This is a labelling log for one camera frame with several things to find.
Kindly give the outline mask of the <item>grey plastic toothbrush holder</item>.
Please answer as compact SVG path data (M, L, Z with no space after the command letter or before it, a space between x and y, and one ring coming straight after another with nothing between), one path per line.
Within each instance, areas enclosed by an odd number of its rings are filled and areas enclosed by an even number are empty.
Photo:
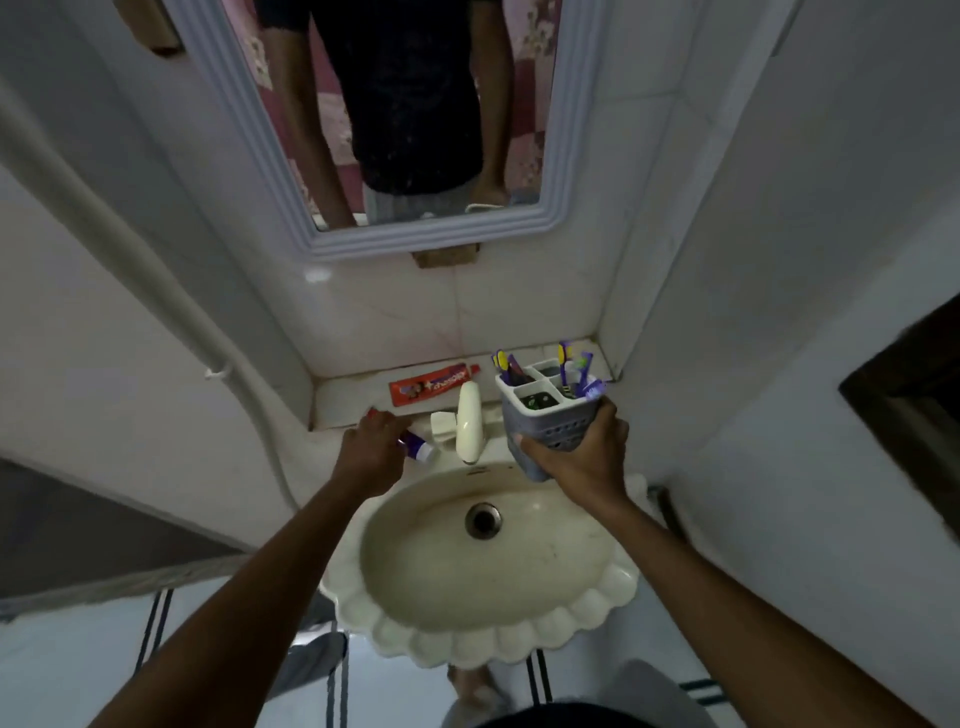
M576 361L566 365L567 390L561 388L557 358L522 367L534 379L531 383L509 387L498 376L495 379L510 453L530 480L543 482L549 476L521 452L514 435L534 438L551 450L571 452L581 443L598 410L600 399L589 401L573 392L579 379Z

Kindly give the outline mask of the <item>red toothpaste tube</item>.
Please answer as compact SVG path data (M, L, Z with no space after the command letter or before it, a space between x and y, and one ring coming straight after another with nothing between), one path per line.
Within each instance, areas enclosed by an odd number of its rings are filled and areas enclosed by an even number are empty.
M393 407L408 407L436 398L471 382L480 371L477 364L460 362L393 381L389 384L391 404Z

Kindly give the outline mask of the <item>white framed wall mirror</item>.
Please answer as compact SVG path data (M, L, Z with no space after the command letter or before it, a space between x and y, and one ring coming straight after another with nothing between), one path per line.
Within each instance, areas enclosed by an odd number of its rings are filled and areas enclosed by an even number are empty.
M564 222L606 0L163 0L301 264Z

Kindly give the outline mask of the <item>person's foot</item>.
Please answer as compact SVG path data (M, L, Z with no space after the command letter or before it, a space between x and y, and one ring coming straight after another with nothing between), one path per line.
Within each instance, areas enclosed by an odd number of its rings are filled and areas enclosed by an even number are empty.
M513 703L498 686L494 674L486 664L462 668L450 664L446 677L456 695L455 707L483 715L509 713Z

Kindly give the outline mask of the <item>person's right hand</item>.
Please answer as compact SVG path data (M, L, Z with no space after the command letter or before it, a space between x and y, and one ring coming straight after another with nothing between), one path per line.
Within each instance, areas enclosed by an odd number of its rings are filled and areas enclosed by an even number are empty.
M581 443L565 453L574 464L566 471L545 471L570 500L606 525L618 511L631 505L624 475L629 424L618 418L618 407L606 396Z

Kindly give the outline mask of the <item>metal sink drain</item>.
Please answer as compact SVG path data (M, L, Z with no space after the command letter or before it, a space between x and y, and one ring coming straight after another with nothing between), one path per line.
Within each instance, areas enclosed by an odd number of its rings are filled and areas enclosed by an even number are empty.
M467 535L477 541L495 538L502 528L502 516L496 506L488 502L476 503L464 517Z

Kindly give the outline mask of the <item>dark wooden window frame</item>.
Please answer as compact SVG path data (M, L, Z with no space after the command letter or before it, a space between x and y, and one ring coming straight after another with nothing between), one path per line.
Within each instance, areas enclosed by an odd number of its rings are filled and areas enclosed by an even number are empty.
M838 390L960 546L960 293Z

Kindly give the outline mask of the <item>person's black shirt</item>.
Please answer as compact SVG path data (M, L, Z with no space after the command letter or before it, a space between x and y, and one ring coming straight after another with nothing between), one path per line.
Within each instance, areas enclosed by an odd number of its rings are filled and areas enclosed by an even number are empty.
M588 702L545 703L493 718L476 728L655 728L626 712Z

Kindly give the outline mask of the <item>cream scalloped sink basin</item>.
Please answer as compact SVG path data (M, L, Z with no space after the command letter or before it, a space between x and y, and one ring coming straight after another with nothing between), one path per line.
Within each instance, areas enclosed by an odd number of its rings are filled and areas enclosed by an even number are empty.
M481 503L502 516L490 540L465 528ZM474 669L563 647L628 604L639 581L554 480L531 480L510 458L469 466L447 452L358 509L318 588L379 655Z

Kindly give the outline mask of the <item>wooden mirror support block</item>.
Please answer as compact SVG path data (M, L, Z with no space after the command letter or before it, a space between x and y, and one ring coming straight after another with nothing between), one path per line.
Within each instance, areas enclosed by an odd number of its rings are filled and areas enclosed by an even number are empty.
M425 249L411 252L411 257L420 270L436 270L474 264L482 244L478 242L442 249Z

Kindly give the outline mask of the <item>person's left forearm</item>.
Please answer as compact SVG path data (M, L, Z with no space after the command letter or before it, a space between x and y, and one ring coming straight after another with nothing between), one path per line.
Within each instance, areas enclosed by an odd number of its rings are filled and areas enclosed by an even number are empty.
M255 728L333 552L394 472L324 484L147 661L88 728Z

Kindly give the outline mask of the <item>wooden wall block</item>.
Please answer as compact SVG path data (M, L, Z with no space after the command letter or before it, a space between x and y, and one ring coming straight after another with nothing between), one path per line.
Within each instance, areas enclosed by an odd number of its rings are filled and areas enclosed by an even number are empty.
M163 0L112 0L113 6L134 40L160 58L186 53L179 32Z

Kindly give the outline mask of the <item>white wall pipe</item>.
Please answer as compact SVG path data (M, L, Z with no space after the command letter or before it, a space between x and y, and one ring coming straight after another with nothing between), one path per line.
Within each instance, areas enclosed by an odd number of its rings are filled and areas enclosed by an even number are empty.
M221 383L254 428L283 503L298 512L275 422L274 405L284 401L146 241L82 179L1 77L0 164L206 369L232 367Z

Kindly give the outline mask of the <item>grey sink supply pipe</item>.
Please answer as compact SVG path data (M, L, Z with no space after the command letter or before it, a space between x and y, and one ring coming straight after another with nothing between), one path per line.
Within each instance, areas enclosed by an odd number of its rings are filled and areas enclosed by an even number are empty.
M678 515L669 489L662 484L651 484L646 494L648 502L654 507L664 527L678 540L689 544L690 537Z

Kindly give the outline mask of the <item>white plastic faucet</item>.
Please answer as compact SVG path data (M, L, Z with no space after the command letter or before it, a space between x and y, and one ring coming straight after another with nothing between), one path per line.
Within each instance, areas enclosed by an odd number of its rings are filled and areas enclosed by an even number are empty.
M460 460L468 466L478 463L486 443L481 391L468 381L460 387L457 412L436 411L430 415L433 440L452 443Z

